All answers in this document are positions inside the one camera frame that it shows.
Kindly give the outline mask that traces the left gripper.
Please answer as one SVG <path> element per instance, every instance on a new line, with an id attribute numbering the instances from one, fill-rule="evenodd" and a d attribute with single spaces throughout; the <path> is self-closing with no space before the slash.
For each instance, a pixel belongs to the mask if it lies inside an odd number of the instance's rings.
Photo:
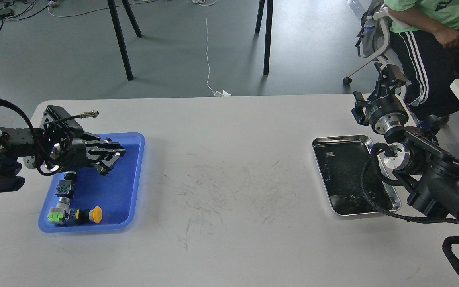
<path id="1" fill-rule="evenodd" d="M 66 141 L 56 144 L 56 163 L 59 172 L 91 166 L 100 175 L 106 176 L 125 153 L 126 149 L 119 142 L 102 139 L 96 134 L 83 134 L 80 138 L 73 138 L 69 145 Z"/>

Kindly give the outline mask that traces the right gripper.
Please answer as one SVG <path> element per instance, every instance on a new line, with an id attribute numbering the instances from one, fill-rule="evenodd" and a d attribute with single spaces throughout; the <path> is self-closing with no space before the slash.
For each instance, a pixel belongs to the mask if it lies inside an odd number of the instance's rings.
<path id="1" fill-rule="evenodd" d="M 376 64 L 376 69 L 379 72 L 376 82 L 377 99 L 370 103 L 361 92 L 354 91 L 355 107 L 351 113 L 359 125 L 371 125 L 373 132 L 384 135 L 393 127 L 404 126 L 409 120 L 399 100 L 406 96 L 407 78 L 402 69 L 394 64 Z"/>

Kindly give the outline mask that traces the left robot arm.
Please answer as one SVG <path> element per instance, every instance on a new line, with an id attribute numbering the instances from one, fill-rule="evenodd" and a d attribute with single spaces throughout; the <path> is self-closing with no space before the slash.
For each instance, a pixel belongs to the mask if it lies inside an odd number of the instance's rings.
<path id="1" fill-rule="evenodd" d="M 105 176 L 126 153 L 119 142 L 86 132 L 77 122 L 78 118 L 96 118 L 96 110 L 71 116 L 64 108 L 49 105 L 41 127 L 35 128 L 13 103 L 0 98 L 0 106 L 15 111 L 27 124 L 26 128 L 0 127 L 0 193 L 17 191 L 24 185 L 25 179 L 18 176 L 22 169 L 18 158 L 44 176 L 84 167 L 94 167 Z"/>

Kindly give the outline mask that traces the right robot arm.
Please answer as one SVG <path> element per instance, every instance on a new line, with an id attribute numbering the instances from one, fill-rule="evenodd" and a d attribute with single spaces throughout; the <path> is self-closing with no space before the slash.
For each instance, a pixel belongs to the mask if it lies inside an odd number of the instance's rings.
<path id="1" fill-rule="evenodd" d="M 382 134 L 386 143 L 375 143 L 360 176 L 361 189 L 369 204 L 381 213 L 408 222 L 459 224 L 459 160 L 435 143 L 435 133 L 407 126 L 408 114 L 395 89 L 406 83 L 400 68 L 393 64 L 375 63 L 379 78 L 368 99 L 355 91 L 352 114 L 359 125 L 371 126 Z M 380 181 L 391 186 L 405 187 L 408 205 L 423 217 L 394 214 L 379 205 L 365 191 L 364 179 L 372 166 Z M 445 238 L 442 249 L 459 276 L 459 259 L 452 245 L 459 236 Z"/>

